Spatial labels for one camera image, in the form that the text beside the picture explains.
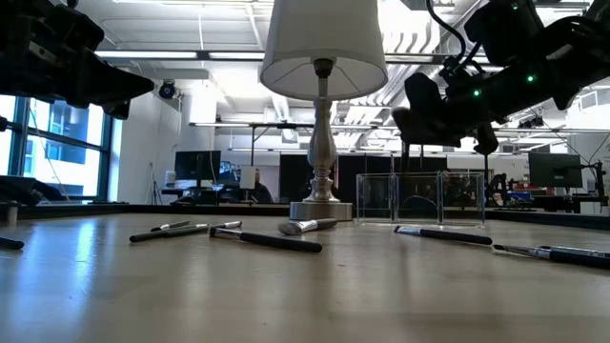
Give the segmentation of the large window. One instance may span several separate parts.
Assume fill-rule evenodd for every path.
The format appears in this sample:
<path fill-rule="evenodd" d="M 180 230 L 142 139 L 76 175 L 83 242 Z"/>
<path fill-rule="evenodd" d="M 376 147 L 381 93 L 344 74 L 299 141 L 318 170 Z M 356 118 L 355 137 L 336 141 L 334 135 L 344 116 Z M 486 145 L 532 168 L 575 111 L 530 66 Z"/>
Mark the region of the large window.
<path fill-rule="evenodd" d="M 34 178 L 74 199 L 108 194 L 112 119 L 95 105 L 0 95 L 0 175 Z"/>

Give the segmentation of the black spoolie brow brush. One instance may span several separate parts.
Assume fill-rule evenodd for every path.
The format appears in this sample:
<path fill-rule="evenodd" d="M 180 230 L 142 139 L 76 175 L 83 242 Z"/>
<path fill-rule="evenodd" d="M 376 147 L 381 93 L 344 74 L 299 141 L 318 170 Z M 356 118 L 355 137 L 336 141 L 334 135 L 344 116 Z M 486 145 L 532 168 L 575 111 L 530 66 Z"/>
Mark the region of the black spoolie brow brush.
<path fill-rule="evenodd" d="M 433 239 L 450 240 L 450 241 L 457 241 L 457 242 L 484 245 L 484 246 L 491 246 L 493 244 L 493 240 L 487 236 L 474 235 L 474 234 L 469 234 L 469 233 L 460 233 L 460 232 L 427 230 L 427 229 L 422 229 L 419 227 L 396 226 L 394 228 L 394 233 L 416 235 L 416 236 L 433 238 Z"/>

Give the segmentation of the foundation brush silver ferrule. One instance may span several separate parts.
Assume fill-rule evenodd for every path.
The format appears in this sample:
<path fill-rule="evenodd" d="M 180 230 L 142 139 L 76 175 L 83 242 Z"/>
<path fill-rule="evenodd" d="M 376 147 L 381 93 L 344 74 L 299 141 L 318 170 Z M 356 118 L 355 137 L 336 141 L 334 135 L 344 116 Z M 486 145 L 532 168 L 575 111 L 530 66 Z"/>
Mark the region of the foundation brush silver ferrule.
<path fill-rule="evenodd" d="M 270 236 L 266 234 L 234 231 L 227 229 L 210 229 L 209 236 L 214 238 L 236 239 L 239 241 L 269 248 L 296 252 L 319 253 L 323 249 L 322 245 L 316 242 L 295 240 L 279 236 Z"/>

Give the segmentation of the black partition screen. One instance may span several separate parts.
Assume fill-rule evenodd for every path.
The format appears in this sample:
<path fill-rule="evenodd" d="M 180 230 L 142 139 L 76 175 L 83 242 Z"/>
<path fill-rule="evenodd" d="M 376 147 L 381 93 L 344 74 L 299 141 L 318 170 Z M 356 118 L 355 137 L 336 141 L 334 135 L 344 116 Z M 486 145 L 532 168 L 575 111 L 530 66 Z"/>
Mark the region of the black partition screen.
<path fill-rule="evenodd" d="M 345 203 L 356 203 L 356 176 L 361 173 L 438 172 L 447 169 L 446 157 L 410 157 L 402 163 L 400 156 L 369 154 L 340 155 L 332 167 L 333 195 Z M 301 201 L 311 193 L 314 170 L 306 155 L 280 155 L 279 190 L 283 203 Z"/>

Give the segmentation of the black metal rig frame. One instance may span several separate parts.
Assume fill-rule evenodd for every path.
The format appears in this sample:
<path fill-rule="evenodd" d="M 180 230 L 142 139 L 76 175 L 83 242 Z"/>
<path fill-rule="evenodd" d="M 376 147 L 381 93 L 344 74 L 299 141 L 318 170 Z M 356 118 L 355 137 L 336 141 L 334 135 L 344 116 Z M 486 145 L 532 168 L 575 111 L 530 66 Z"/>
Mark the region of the black metal rig frame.
<path fill-rule="evenodd" d="M 251 124 L 250 129 L 252 130 L 251 148 L 254 149 L 254 132 L 257 128 L 275 128 L 282 130 L 296 130 L 296 129 L 313 129 L 312 136 L 310 139 L 310 148 L 308 148 L 308 160 L 312 168 L 314 169 L 314 179 L 312 179 L 312 187 L 314 189 L 324 189 L 329 191 L 333 181 L 330 178 L 331 168 L 336 161 L 336 145 L 332 135 L 332 130 L 347 129 L 356 131 L 370 131 L 370 130 L 383 130 L 383 131 L 394 131 L 398 130 L 397 127 L 380 127 L 380 126 L 340 126 L 330 125 L 327 122 L 318 124 L 306 124 L 306 123 L 249 123 Z M 478 144 L 474 147 L 474 150 L 480 154 L 488 155 L 492 153 L 498 147 L 498 140 L 493 133 L 491 127 L 480 128 L 480 131 L 474 135 L 477 139 Z"/>

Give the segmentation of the large fluffy powder brush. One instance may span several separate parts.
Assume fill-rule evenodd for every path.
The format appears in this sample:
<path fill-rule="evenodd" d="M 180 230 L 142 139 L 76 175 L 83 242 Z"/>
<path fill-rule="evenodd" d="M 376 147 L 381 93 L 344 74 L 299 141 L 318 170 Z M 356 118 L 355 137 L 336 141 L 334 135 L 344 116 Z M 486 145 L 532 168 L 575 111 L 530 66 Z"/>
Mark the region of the large fluffy powder brush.
<path fill-rule="evenodd" d="M 337 224 L 334 218 L 320 218 L 307 221 L 290 221 L 280 224 L 278 230 L 285 235 L 301 235 L 306 232 L 321 231 L 333 228 Z"/>

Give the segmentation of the white shade silver table lamp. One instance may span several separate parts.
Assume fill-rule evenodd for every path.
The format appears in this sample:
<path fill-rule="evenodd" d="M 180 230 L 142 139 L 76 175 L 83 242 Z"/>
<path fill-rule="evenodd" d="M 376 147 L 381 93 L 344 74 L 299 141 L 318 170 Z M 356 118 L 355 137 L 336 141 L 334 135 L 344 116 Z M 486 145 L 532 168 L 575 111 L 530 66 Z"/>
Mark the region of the white shade silver table lamp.
<path fill-rule="evenodd" d="M 331 106 L 388 82 L 377 0 L 274 0 L 259 81 L 274 93 L 315 105 L 308 147 L 311 192 L 291 203 L 290 218 L 352 220 L 352 204 L 332 192 Z"/>

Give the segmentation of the clear acrylic organizer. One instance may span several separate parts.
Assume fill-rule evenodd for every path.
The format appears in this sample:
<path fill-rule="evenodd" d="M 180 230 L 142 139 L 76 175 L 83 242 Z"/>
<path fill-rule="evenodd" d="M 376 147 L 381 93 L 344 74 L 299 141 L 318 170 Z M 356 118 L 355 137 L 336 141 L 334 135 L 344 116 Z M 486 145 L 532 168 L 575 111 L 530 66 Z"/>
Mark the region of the clear acrylic organizer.
<path fill-rule="evenodd" d="M 483 175 L 450 171 L 359 174 L 356 220 L 482 226 Z"/>

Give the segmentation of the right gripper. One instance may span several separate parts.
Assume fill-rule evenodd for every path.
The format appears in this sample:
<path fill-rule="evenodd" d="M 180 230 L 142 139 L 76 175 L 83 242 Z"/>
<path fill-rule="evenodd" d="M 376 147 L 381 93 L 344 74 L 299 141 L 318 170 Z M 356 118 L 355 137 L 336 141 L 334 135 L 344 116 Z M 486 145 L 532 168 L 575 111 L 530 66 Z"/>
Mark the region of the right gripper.
<path fill-rule="evenodd" d="M 491 123 L 497 119 L 487 98 L 501 76 L 500 72 L 469 74 L 465 70 L 442 70 L 447 83 L 442 99 L 437 84 L 421 72 L 404 81 L 410 109 L 392 109 L 400 138 L 407 145 L 434 145 L 460 148 L 461 136 L 472 134 L 478 141 L 474 150 L 488 155 L 498 148 Z M 446 129 L 435 128 L 426 120 L 440 120 Z"/>

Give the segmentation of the white panel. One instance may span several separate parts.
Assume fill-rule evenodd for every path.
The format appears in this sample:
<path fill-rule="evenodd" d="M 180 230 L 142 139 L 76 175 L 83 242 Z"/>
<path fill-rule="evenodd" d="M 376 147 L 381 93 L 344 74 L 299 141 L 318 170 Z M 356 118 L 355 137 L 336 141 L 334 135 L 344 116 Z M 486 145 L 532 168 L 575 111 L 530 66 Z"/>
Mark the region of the white panel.
<path fill-rule="evenodd" d="M 256 167 L 242 166 L 240 170 L 239 188 L 243 190 L 254 190 L 256 185 L 256 176 Z"/>

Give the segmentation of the black computer monitor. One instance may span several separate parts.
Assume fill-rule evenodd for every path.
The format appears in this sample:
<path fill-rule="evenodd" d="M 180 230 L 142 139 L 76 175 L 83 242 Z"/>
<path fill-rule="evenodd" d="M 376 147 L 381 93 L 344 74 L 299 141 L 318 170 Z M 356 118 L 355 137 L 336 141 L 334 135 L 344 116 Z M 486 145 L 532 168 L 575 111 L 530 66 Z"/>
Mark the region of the black computer monitor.
<path fill-rule="evenodd" d="M 214 184 L 220 176 L 221 151 L 178 151 L 175 154 L 174 171 L 177 180 L 194 180 Z"/>
<path fill-rule="evenodd" d="M 580 158 L 575 154 L 528 153 L 529 181 L 538 187 L 581 188 Z"/>

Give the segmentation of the black round ceiling device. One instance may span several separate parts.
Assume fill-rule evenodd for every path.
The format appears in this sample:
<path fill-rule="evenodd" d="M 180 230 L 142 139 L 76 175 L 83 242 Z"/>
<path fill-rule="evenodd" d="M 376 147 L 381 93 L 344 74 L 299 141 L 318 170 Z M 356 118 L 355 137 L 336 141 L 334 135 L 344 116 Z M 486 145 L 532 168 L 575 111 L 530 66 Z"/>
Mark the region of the black round ceiling device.
<path fill-rule="evenodd" d="M 175 81 L 172 79 L 164 80 L 158 89 L 158 96 L 165 100 L 175 99 L 178 95 L 178 88 L 175 86 Z"/>

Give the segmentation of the small silver post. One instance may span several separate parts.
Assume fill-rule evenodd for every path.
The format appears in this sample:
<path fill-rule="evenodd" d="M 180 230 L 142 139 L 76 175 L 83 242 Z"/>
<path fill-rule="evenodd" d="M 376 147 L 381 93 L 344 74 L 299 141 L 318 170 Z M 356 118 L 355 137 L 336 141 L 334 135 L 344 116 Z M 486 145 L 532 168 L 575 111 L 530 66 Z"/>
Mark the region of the small silver post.
<path fill-rule="evenodd" d="M 21 204 L 16 201 L 0 203 L 0 207 L 5 212 L 4 224 L 8 227 L 14 227 L 18 220 L 18 210 Z"/>

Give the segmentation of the person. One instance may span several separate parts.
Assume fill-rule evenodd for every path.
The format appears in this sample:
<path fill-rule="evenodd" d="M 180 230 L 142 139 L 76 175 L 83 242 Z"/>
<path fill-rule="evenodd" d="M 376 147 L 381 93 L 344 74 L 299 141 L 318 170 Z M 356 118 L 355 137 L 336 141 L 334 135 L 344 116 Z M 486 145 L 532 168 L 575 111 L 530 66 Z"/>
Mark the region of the person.
<path fill-rule="evenodd" d="M 268 188 L 260 182 L 259 169 L 255 169 L 254 188 L 250 191 L 250 198 L 259 204 L 272 204 L 274 202 Z"/>

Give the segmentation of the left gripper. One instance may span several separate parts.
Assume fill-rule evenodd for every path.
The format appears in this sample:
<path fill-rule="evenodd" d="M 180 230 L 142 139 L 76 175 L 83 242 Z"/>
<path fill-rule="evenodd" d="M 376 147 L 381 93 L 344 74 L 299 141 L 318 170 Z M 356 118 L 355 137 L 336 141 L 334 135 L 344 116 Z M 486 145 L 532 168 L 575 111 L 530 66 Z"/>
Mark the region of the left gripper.
<path fill-rule="evenodd" d="M 34 42 L 0 49 L 0 94 L 90 104 L 117 120 L 127 120 L 131 100 L 152 91 L 154 82 L 120 70 L 90 50 L 57 55 Z"/>

